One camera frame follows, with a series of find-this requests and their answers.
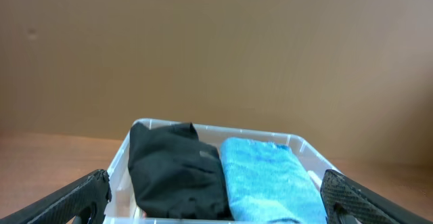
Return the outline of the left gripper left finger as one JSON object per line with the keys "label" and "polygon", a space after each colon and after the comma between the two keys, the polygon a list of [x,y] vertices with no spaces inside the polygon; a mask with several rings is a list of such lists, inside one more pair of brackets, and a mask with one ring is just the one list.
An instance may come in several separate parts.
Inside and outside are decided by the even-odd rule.
{"label": "left gripper left finger", "polygon": [[112,200],[109,175],[97,169],[1,219],[11,224],[102,224]]}

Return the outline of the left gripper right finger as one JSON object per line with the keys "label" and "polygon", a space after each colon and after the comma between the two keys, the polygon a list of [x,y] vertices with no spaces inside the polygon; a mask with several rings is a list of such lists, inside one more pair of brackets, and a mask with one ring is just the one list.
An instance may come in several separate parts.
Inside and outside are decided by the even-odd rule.
{"label": "left gripper right finger", "polygon": [[320,194],[327,224],[432,224],[332,169],[323,176]]}

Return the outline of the blue denim cloth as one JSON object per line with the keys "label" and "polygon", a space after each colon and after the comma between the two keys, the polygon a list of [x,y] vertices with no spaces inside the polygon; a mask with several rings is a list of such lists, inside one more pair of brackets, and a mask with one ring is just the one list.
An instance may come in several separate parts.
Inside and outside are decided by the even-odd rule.
{"label": "blue denim cloth", "polygon": [[221,162],[236,221],[326,222],[319,191],[290,147],[230,137],[221,145]]}

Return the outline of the black cloth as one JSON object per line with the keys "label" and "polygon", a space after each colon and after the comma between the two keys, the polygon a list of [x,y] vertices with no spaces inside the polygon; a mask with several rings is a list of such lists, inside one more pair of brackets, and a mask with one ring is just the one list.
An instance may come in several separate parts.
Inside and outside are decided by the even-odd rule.
{"label": "black cloth", "polygon": [[129,132],[128,170],[135,201],[148,217],[232,220],[218,150],[192,123]]}

